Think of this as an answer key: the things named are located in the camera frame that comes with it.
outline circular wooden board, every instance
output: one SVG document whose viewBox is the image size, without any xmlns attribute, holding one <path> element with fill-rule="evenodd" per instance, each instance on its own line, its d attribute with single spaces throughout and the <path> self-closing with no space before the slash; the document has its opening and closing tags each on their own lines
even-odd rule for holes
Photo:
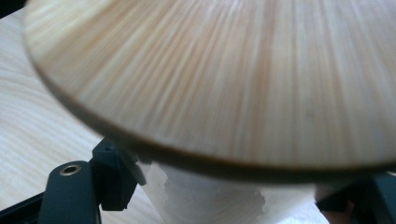
<svg viewBox="0 0 396 224">
<path fill-rule="evenodd" d="M 60 101 L 154 160 L 237 178 L 396 164 L 393 0 L 31 0 L 25 25 Z"/>
</svg>

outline wood grain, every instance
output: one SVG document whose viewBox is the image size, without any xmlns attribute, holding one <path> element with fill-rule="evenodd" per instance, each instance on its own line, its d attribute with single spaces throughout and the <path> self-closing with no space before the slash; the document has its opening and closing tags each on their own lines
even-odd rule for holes
<svg viewBox="0 0 396 224">
<path fill-rule="evenodd" d="M 0 211 L 43 192 L 57 166 L 88 161 L 102 138 L 42 85 L 23 48 L 23 17 L 0 20 Z M 103 223 L 164 223 L 140 186 L 128 208 L 102 212 Z"/>
<path fill-rule="evenodd" d="M 68 109 L 155 160 L 396 163 L 393 0 L 31 0 L 25 25 Z"/>
</svg>

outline black plastic mount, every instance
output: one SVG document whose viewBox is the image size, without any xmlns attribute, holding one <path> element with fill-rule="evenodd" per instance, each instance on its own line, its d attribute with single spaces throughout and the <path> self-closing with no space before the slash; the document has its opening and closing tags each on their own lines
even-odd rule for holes
<svg viewBox="0 0 396 224">
<path fill-rule="evenodd" d="M 352 203 L 353 224 L 396 224 L 396 176 L 362 180 L 317 203 L 320 211 L 344 212 Z"/>
<path fill-rule="evenodd" d="M 1 211 L 0 223 L 101 223 L 98 205 L 105 211 L 124 210 L 136 185 L 118 149 L 104 139 L 89 162 L 71 161 L 55 168 L 44 193 Z"/>
</svg>

